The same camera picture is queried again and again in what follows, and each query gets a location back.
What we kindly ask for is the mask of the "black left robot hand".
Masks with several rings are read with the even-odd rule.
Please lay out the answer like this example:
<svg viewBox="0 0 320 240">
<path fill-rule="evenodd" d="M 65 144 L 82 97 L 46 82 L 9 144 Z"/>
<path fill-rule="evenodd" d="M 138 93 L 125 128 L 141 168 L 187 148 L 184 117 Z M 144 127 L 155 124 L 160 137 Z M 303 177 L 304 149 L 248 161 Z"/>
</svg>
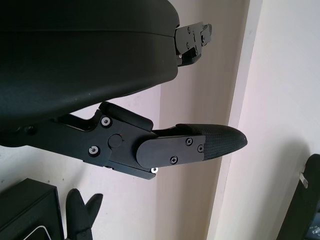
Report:
<svg viewBox="0 0 320 240">
<path fill-rule="evenodd" d="M 167 0 L 3 0 L 0 144 L 30 146 L 150 180 L 158 168 L 245 147 L 217 124 L 153 128 L 111 103 L 173 80 L 199 60 L 212 26 L 181 26 Z"/>
</svg>

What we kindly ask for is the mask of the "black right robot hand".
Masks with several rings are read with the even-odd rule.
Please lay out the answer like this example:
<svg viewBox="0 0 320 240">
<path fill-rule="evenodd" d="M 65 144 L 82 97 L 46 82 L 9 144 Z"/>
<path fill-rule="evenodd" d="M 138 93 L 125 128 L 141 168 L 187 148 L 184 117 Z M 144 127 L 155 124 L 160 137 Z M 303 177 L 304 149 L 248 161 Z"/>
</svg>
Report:
<svg viewBox="0 0 320 240">
<path fill-rule="evenodd" d="M 103 194 L 94 194 L 87 203 L 78 189 L 71 189 L 66 198 L 67 240 L 92 240 L 92 227 L 99 213 Z"/>
</svg>

